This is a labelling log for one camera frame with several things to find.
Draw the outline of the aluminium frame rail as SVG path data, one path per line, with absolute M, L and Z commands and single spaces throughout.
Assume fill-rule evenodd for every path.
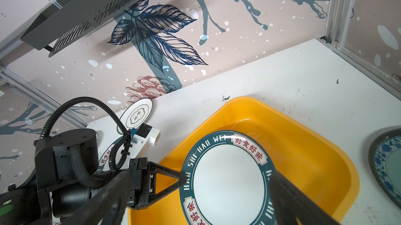
M 17 94 L 34 102 L 49 112 L 54 112 L 58 107 L 61 106 L 58 101 L 46 95 L 33 84 L 4 66 L 1 66 L 1 80 L 4 80 L 4 82 L 1 82 L 1 84 L 8 85 Z M 67 110 L 65 113 L 63 113 L 60 119 L 69 123 L 75 128 L 85 128 L 88 126 L 87 121 L 76 115 L 71 110 Z

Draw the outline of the green rim plate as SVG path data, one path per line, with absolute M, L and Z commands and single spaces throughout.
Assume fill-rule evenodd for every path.
M 275 166 L 251 137 L 221 130 L 201 138 L 182 166 L 180 202 L 190 225 L 275 225 L 268 185 Z

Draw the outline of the yellow plastic bin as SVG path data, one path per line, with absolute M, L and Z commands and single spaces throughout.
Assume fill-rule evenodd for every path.
M 280 172 L 315 204 L 341 221 L 359 193 L 359 176 L 338 146 L 251 97 L 237 97 L 177 145 L 161 165 L 182 171 L 191 148 L 204 136 L 231 130 L 257 141 Z M 189 225 L 179 190 L 144 210 L 129 210 L 130 225 Z

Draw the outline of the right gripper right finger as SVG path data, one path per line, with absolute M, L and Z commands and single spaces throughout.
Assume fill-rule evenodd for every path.
M 280 172 L 272 173 L 268 187 L 279 225 L 338 224 Z

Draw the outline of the black hanging wall basket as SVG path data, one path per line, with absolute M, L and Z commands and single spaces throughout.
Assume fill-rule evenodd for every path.
M 139 1 L 50 0 L 20 39 L 53 56 Z

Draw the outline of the white plate black rim back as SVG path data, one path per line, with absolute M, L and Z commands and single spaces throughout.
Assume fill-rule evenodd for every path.
M 152 100 L 143 98 L 128 107 L 120 117 L 120 121 L 127 130 L 138 129 L 149 118 L 152 109 Z

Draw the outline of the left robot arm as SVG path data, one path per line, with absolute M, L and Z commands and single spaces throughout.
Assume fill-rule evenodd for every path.
M 107 171 L 99 171 L 97 133 L 75 129 L 52 136 L 56 121 L 78 103 L 93 103 L 115 121 L 122 137 L 110 150 Z M 141 210 L 184 185 L 185 175 L 147 158 L 130 158 L 134 140 L 150 138 L 152 127 L 129 126 L 103 102 L 74 98 L 61 105 L 34 142 L 35 169 L 21 186 L 1 195 L 1 224 L 119 225 L 127 209 Z

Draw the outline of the teal patterned plate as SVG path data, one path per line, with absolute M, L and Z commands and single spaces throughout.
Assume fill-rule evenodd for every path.
M 371 172 L 386 195 L 401 206 L 401 130 L 378 136 L 369 148 Z

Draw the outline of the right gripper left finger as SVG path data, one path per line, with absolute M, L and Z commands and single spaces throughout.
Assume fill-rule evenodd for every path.
M 129 199 L 129 172 L 119 173 L 63 225 L 119 225 Z

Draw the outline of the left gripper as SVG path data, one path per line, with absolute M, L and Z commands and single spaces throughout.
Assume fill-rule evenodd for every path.
M 127 208 L 145 209 L 186 183 L 185 173 L 149 162 L 147 158 L 130 159 Z

